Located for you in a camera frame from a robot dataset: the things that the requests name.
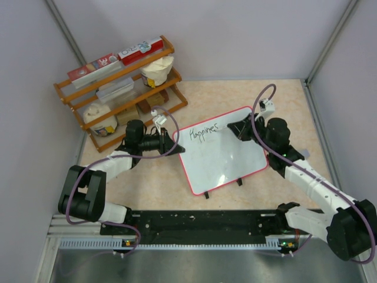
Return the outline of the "pink framed whiteboard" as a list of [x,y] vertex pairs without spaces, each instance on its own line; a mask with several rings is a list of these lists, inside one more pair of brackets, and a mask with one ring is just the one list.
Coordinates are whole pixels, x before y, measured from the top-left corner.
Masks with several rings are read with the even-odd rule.
[[254,141],[238,140],[230,129],[218,130],[251,112],[250,106],[244,106],[173,133],[173,140],[178,140],[186,149],[179,157],[194,195],[202,195],[268,167],[261,146]]

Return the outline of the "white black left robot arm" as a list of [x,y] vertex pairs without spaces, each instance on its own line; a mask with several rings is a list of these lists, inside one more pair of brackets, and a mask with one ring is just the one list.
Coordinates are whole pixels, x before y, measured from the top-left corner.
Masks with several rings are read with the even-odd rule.
[[106,183],[134,168],[144,152],[158,151],[163,156],[184,153],[162,127],[146,133],[141,120],[131,120],[121,144],[105,159],[92,166],[71,166],[58,202],[58,211],[87,222],[112,222],[119,233],[129,233],[134,225],[130,209],[105,201]]

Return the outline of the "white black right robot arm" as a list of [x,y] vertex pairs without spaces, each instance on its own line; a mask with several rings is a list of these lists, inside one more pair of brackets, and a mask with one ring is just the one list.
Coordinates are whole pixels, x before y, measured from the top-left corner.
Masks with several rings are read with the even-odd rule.
[[328,244],[341,260],[353,260],[370,251],[363,264],[376,254],[376,208],[368,200],[358,201],[341,192],[309,164],[290,144],[290,130],[281,118],[265,121],[253,113],[227,128],[242,142],[254,141],[268,154],[269,166],[302,189],[319,207],[315,212],[291,202],[278,206],[275,227],[281,233],[305,231]]

